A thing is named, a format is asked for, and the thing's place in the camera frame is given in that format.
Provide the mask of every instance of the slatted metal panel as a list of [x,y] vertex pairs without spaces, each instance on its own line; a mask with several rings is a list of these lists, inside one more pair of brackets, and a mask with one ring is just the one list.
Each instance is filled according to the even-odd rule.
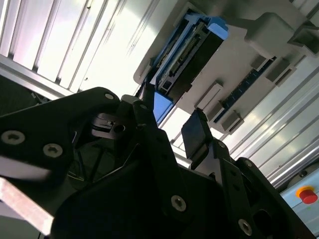
[[[102,86],[133,94],[133,73],[177,0],[2,0],[0,74],[50,99]],[[318,0],[293,4],[318,25]],[[214,129],[234,158],[250,157],[273,183],[319,153],[317,68],[304,59],[232,135]],[[189,114],[174,109],[161,127],[183,159]]]
[[63,95],[95,86],[119,97],[133,94],[133,73],[175,3],[2,0],[0,54],[13,61],[9,71],[18,63],[23,73],[54,82]]

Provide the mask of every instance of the black cable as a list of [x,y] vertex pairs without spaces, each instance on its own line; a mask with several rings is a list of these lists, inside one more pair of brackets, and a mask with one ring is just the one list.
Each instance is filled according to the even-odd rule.
[[100,162],[101,162],[103,154],[104,154],[104,149],[100,148],[100,153],[99,153],[99,155],[98,155],[98,157],[97,157],[97,159],[96,159],[96,161],[94,163],[93,169],[92,169],[90,177],[89,177],[89,182],[90,183],[94,182],[94,176],[95,176],[95,174],[96,174],[96,172],[98,170],[98,167],[100,165]]
[[79,150],[78,150],[78,157],[79,157],[80,170],[81,170],[81,173],[83,175],[84,181],[86,181],[87,177],[86,177],[86,171],[85,171],[85,167],[84,167],[84,162],[83,162],[82,154],[81,154],[81,152]]

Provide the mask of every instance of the emergency stop switch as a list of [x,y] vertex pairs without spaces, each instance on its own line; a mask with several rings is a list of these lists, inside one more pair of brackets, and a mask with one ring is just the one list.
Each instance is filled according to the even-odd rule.
[[318,196],[312,186],[304,186],[297,190],[296,196],[305,204],[312,204],[317,201]]

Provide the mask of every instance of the silver bolt head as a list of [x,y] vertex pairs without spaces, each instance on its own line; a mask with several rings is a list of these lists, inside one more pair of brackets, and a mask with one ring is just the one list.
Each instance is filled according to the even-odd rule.
[[253,234],[253,230],[251,229],[251,226],[249,223],[244,219],[238,220],[238,225],[240,229],[248,236],[251,236]]
[[104,95],[106,98],[108,98],[109,100],[113,100],[114,96],[112,96],[111,94],[105,94]]
[[223,142],[218,142],[219,146],[221,146],[222,148],[225,148],[226,145]]
[[20,131],[8,130],[1,135],[1,140],[6,144],[18,145],[25,141],[25,136]]
[[252,164],[250,161],[248,161],[248,160],[245,160],[245,163],[246,163],[246,165],[247,165],[248,167],[252,167],[252,166],[253,166],[253,164]]
[[186,202],[181,196],[174,195],[170,199],[171,205],[179,212],[184,212],[186,210]]
[[43,153],[51,158],[60,157],[63,153],[63,149],[56,143],[49,143],[43,147]]

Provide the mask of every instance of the blue plastic part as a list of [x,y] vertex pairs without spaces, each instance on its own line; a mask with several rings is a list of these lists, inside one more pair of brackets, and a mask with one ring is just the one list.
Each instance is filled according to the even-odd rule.
[[223,40],[226,40],[228,37],[228,27],[224,19],[220,17],[211,17],[207,29]]
[[168,56],[166,57],[166,59],[164,60],[164,62],[161,64],[159,70],[155,73],[155,75],[153,76],[153,79],[151,80],[151,84],[155,85],[155,89],[157,88],[157,83],[158,83],[158,78],[161,77],[161,75],[164,73],[166,67],[169,65],[171,59],[174,57],[175,53],[177,52],[177,50],[182,46],[182,44],[185,42],[185,39],[187,38],[187,36],[190,34],[190,30],[192,29],[193,24],[189,23],[184,31],[182,32],[182,34],[180,35],[178,41],[175,43],[175,45],[173,46],[173,48],[171,49],[171,51],[169,52]]
[[162,96],[158,92],[155,92],[153,113],[158,124],[163,121],[172,108],[173,102],[170,99]]
[[205,16],[198,13],[188,13],[184,17],[190,23],[196,24],[200,19],[206,22],[207,29],[219,36],[221,39],[226,40],[228,37],[228,26],[224,19],[218,16]]
[[[159,81],[158,79],[161,78],[167,66],[170,64],[170,61],[172,60],[176,52],[180,49],[180,47],[183,46],[184,42],[187,40],[187,37],[191,34],[192,29],[198,23],[199,20],[203,20],[204,22],[206,22],[207,29],[215,35],[219,36],[221,39],[225,40],[228,37],[228,27],[226,26],[226,22],[220,17],[208,17],[198,13],[187,13],[184,16],[184,19],[188,20],[187,26],[183,30],[182,34],[179,36],[177,42],[167,55],[166,59],[161,64],[160,68],[157,70],[157,72],[153,75],[151,79],[151,84],[154,84],[156,89]],[[166,42],[165,47],[162,49],[160,54],[155,59],[153,67],[159,63],[162,54],[171,42],[179,26],[175,29],[169,40]]]

